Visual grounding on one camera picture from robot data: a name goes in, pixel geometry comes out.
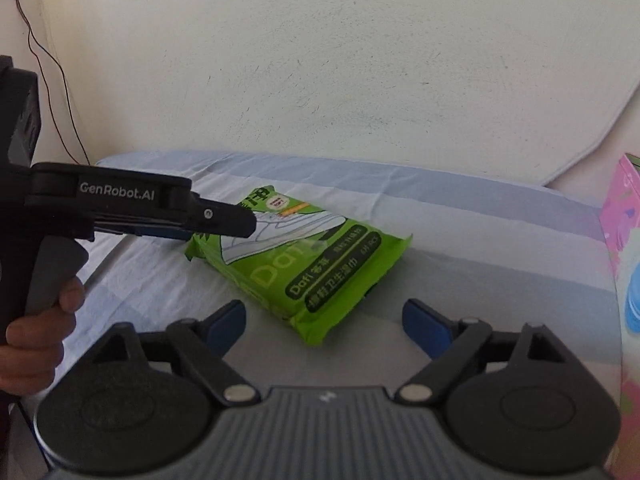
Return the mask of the person's left hand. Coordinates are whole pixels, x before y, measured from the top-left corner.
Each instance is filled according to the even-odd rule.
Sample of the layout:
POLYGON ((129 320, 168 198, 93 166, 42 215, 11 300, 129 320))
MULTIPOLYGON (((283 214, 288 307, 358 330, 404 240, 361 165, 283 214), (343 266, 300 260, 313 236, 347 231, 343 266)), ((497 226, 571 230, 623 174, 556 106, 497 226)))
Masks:
POLYGON ((85 301, 79 278, 61 287, 52 307, 13 321, 1 347, 1 390, 12 396, 32 396, 54 382, 64 358, 63 341, 76 327, 76 312, 85 301))

